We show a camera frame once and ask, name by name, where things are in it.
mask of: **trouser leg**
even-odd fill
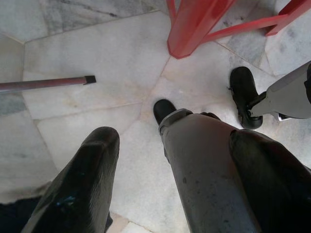
[[[159,132],[192,233],[257,232],[229,155],[235,128],[206,114],[181,109]]]

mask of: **red metal bar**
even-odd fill
[[[235,1],[182,0],[168,38],[170,54],[189,56]]]
[[[12,93],[17,91],[24,91],[30,89],[38,89],[44,87],[55,87],[65,85],[76,85],[76,84],[88,84],[95,83],[95,76],[83,76],[77,78],[65,78],[65,79],[49,79],[49,80],[36,80],[26,82],[15,82],[15,83],[0,83],[0,94]]]
[[[233,35],[236,33],[244,33],[247,31],[254,30],[254,29],[265,28],[265,27],[269,27],[272,25],[276,25],[279,22],[281,22],[282,20],[284,20],[286,17],[287,17],[287,15],[261,18],[259,20],[255,20],[252,22],[242,23],[242,24],[239,24],[236,26],[225,28],[225,29],[222,29],[220,31],[217,31],[217,32],[214,32],[211,34],[207,34],[203,38],[201,44],[206,43],[208,41],[217,40],[217,39],[225,37],[225,36]]]
[[[176,19],[175,0],[166,0],[166,3],[167,3],[167,7],[169,9],[171,25],[173,27],[173,24],[175,23],[175,19]]]
[[[301,16],[309,9],[311,9],[311,0],[291,0],[279,13],[279,15],[288,14],[288,17],[284,18],[282,22],[274,26],[266,34],[266,36],[277,34],[280,30],[282,30],[284,27],[293,22],[296,18]]]

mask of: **marble floor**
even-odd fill
[[[109,233],[189,232],[153,119],[158,99],[241,128],[228,90],[233,68],[250,68],[263,92],[310,60],[310,11],[276,36],[234,35],[176,60],[167,51],[164,1],[25,2],[0,2],[1,82],[95,75],[97,83],[0,96],[0,200],[39,192],[92,130],[111,126],[121,146]],[[215,30],[270,16],[288,2],[238,0]],[[270,115],[258,129],[307,166],[310,130],[311,120],[278,122]]]

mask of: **red stool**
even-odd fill
[[[181,0],[176,13],[175,0],[167,0],[172,23],[168,38],[170,54],[177,59],[184,58],[205,42],[269,26],[271,29],[266,36],[275,35],[311,8],[311,0],[291,0],[278,16],[242,23],[209,34],[235,1]]]

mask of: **gray pant leg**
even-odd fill
[[[235,128],[181,109],[168,115],[159,132],[192,233],[256,233],[229,154]]]

